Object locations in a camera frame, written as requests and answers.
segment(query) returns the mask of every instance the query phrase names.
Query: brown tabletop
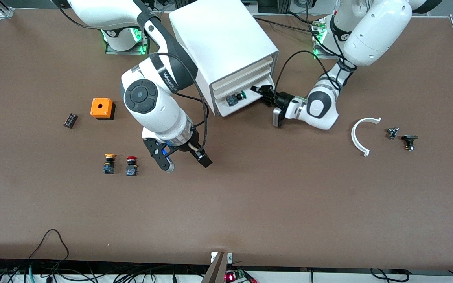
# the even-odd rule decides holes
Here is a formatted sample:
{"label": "brown tabletop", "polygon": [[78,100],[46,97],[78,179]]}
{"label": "brown tabletop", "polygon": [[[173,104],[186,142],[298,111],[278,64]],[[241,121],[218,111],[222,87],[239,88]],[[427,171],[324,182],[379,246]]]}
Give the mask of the brown tabletop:
{"label": "brown tabletop", "polygon": [[[304,27],[291,16],[268,18]],[[311,46],[307,33],[261,26],[280,49],[275,74]],[[172,174],[149,156],[120,98],[121,74],[144,57],[105,55],[101,40],[54,9],[16,10],[1,21],[0,257],[27,258],[56,228],[78,260],[204,264],[211,251],[227,250],[243,265],[453,270],[447,18],[412,19],[385,56],[357,70],[331,130],[295,120],[276,129],[272,109],[255,103],[209,118],[209,168],[176,153]],[[321,73],[300,54],[279,90],[306,96]],[[193,86],[183,93],[197,95]],[[114,121],[89,115],[95,97],[117,103]],[[199,103],[176,99],[201,120]],[[70,113],[79,115],[73,129],[63,126]],[[366,117],[382,121],[357,130],[371,150],[365,158],[350,130]],[[388,140],[388,127],[419,135],[416,150]],[[114,175],[102,174],[105,153],[117,155]],[[138,156],[137,177],[124,174],[129,155]],[[36,255],[63,256],[56,236]]]}

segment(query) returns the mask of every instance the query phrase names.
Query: black electrical component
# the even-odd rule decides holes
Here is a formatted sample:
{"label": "black electrical component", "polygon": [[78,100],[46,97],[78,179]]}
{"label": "black electrical component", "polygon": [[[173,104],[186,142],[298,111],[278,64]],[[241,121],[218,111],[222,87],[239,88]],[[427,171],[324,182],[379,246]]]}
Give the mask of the black electrical component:
{"label": "black electrical component", "polygon": [[229,97],[226,98],[226,102],[230,107],[234,106],[239,102],[239,100],[246,99],[246,93],[244,91],[241,91],[241,93],[237,94],[232,94]]}
{"label": "black electrical component", "polygon": [[115,174],[115,155],[111,153],[104,154],[106,162],[104,163],[103,173],[104,174]]}
{"label": "black electrical component", "polygon": [[136,176],[137,175],[137,165],[135,165],[136,156],[127,157],[127,169],[125,173],[127,176]]}
{"label": "black electrical component", "polygon": [[407,145],[405,145],[405,149],[408,150],[408,151],[415,150],[414,140],[416,140],[417,138],[419,138],[419,137],[418,136],[413,136],[413,135],[402,136],[401,139],[404,140],[405,143],[407,143]]}
{"label": "black electrical component", "polygon": [[74,125],[74,122],[78,119],[78,115],[71,113],[70,116],[68,117],[68,120],[64,122],[64,127],[71,129],[72,126]]}

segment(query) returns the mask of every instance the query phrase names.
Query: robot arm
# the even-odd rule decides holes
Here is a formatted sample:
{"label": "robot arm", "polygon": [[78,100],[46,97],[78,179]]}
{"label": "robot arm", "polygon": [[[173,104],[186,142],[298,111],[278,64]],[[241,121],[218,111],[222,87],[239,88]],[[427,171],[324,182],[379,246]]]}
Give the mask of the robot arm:
{"label": "robot arm", "polygon": [[339,59],[327,74],[322,74],[307,100],[299,103],[299,109],[286,111],[284,117],[330,129],[338,118],[336,100],[356,67],[370,66],[391,47],[408,25],[412,10],[426,13],[441,1],[341,0],[336,14],[325,18],[328,34],[322,45],[337,54],[342,50],[345,60]]}
{"label": "robot arm", "polygon": [[191,119],[171,96],[193,84],[197,67],[159,18],[140,0],[69,1],[75,11],[76,1],[90,5],[90,9],[78,13],[86,24],[99,29],[137,25],[153,39],[158,52],[121,77],[125,107],[144,127],[144,144],[162,170],[174,170],[169,155],[177,150],[188,151],[201,165],[209,166],[212,162],[198,143],[199,135]]}

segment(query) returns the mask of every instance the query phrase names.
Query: green led light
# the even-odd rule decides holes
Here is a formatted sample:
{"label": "green led light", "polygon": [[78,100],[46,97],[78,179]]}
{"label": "green led light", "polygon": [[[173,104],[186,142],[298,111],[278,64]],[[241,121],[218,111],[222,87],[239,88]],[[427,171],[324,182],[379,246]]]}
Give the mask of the green led light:
{"label": "green led light", "polygon": [[[320,33],[316,34],[316,38],[318,39],[319,43],[322,43],[325,36],[326,36],[326,27],[322,26],[322,30],[320,31]],[[314,48],[314,54],[318,55],[318,50],[316,48]]]}
{"label": "green led light", "polygon": [[142,38],[141,31],[138,29],[131,28],[131,34],[133,34],[135,41],[140,41]]}

